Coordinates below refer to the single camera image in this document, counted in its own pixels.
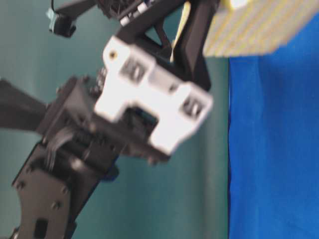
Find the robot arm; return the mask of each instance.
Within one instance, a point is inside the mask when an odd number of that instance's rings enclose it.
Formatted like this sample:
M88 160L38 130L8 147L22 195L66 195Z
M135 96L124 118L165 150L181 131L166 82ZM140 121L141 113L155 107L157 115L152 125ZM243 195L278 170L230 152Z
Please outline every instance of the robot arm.
M72 77L48 106L0 81L0 127L42 136L12 184L22 209L12 239L70 239L98 183L118 176L120 155L167 162L201 126L213 105L202 49L218 1L191 1L173 63L167 46L145 35L184 2L154 1L134 16L143 3L132 1L126 10L133 11L121 15L129 22L104 49L97 82Z

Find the green background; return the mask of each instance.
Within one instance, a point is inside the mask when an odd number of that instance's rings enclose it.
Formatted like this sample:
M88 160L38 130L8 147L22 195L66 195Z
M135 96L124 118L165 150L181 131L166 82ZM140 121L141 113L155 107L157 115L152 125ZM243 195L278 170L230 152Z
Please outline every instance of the green background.
M78 19L71 39L57 37L48 32L48 6L48 0L0 0L0 76L46 103L71 75L96 75L102 50L120 27L94 8ZM170 39L179 14L165 23ZM210 58L207 65L215 106L204 126L166 165L120 158L119 178L99 185L74 238L227 238L228 63ZM19 200L10 185L37 140L32 133L0 130L0 236L19 225Z

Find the yellow textured block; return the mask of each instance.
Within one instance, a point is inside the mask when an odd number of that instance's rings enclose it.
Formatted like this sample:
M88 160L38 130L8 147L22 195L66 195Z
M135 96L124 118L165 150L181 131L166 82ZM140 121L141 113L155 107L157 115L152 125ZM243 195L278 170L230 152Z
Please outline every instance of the yellow textured block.
M187 21L186 3L177 38ZM319 0L222 0L204 46L205 56L271 53L285 45L319 10Z

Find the blue backdrop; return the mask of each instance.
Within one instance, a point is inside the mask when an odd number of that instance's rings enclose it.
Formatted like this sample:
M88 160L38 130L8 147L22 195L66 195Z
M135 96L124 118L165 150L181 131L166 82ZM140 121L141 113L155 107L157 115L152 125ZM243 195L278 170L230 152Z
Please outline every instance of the blue backdrop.
M319 15L271 55L230 59L231 239L319 238Z

